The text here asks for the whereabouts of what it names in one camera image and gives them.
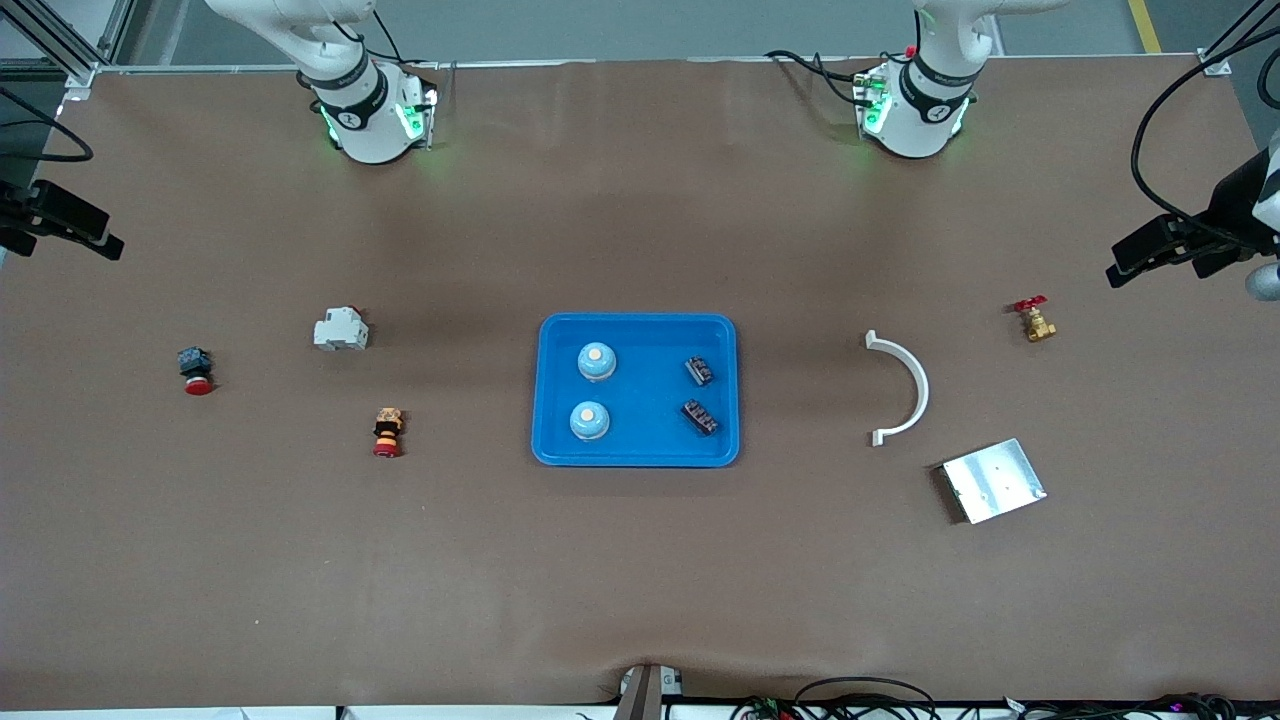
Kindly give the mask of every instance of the silver metal plate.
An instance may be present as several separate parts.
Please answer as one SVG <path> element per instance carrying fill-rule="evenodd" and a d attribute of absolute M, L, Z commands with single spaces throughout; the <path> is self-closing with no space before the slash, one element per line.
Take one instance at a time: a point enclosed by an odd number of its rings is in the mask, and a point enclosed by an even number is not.
<path fill-rule="evenodd" d="M 989 520 L 1046 496 L 1016 438 L 943 462 L 942 474 L 970 523 Z"/>

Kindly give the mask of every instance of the white curved handle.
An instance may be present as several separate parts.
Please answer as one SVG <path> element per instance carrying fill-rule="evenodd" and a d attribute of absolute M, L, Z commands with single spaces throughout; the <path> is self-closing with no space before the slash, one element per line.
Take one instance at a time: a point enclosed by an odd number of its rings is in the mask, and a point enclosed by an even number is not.
<path fill-rule="evenodd" d="M 911 355 L 905 347 L 896 342 L 876 337 L 876 331 L 867 331 L 867 350 L 879 350 L 881 352 L 888 352 L 893 357 L 897 357 L 904 365 L 906 365 L 906 369 L 911 372 L 911 377 L 915 378 L 915 413 L 911 413 L 911 416 L 896 428 L 872 430 L 872 447 L 879 447 L 884 445 L 884 437 L 896 436 L 897 433 L 909 429 L 911 425 L 920 421 L 920 416 L 924 415 L 924 409 L 929 406 L 929 378 L 924 374 L 924 365 L 920 365 L 920 361 L 915 359 L 915 355 Z"/>

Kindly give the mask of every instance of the yellow tape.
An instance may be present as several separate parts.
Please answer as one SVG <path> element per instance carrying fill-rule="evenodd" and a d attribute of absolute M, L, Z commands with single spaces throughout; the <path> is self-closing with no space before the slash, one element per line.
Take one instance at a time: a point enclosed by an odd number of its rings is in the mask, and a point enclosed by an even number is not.
<path fill-rule="evenodd" d="M 1133 13 L 1133 24 L 1138 27 L 1142 49 L 1147 53 L 1162 53 L 1156 26 L 1151 24 L 1151 13 L 1147 12 L 1147 0 L 1129 0 L 1129 12 Z"/>

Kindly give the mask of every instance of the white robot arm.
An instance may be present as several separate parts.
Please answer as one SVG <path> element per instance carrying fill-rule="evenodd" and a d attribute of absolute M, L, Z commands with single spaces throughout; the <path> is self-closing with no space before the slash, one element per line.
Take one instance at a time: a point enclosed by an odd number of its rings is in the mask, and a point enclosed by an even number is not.
<path fill-rule="evenodd" d="M 320 99 L 330 138 L 353 160 L 388 163 L 411 147 L 430 147 L 435 87 L 394 63 L 374 60 L 352 40 L 357 36 L 349 23 L 367 18 L 374 0 L 206 3 L 297 63 Z"/>
<path fill-rule="evenodd" d="M 854 96 L 863 135 L 905 158 L 933 155 L 960 129 L 969 91 L 991 56 L 986 15 L 1052 10 L 1070 0 L 911 0 L 920 23 L 915 55 L 891 58 L 860 78 Z"/>

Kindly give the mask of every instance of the blue dome object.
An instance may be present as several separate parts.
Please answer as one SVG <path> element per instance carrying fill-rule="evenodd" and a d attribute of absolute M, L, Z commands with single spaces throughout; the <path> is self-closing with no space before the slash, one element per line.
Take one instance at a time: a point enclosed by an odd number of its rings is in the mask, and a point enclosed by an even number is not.
<path fill-rule="evenodd" d="M 568 419 L 568 429 L 580 439 L 599 439 L 609 432 L 609 411 L 599 402 L 579 402 Z"/>
<path fill-rule="evenodd" d="M 618 359 L 613 355 L 613 348 L 603 342 L 589 342 L 577 354 L 577 372 L 593 383 L 607 379 L 617 366 Z"/>

